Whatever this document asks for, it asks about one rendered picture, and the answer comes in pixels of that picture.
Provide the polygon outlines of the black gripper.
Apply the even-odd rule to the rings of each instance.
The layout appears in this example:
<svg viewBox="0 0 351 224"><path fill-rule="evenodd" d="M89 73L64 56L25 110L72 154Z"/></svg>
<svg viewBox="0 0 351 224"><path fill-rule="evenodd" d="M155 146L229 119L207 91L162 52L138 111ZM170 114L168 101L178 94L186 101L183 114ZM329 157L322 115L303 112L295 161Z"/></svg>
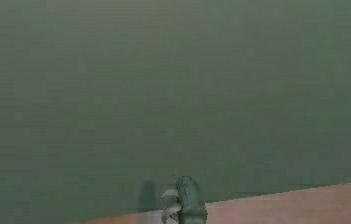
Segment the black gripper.
<svg viewBox="0 0 351 224"><path fill-rule="evenodd" d="M207 224L208 212L197 182L190 176L176 180L181 210L177 213L179 224Z"/></svg>

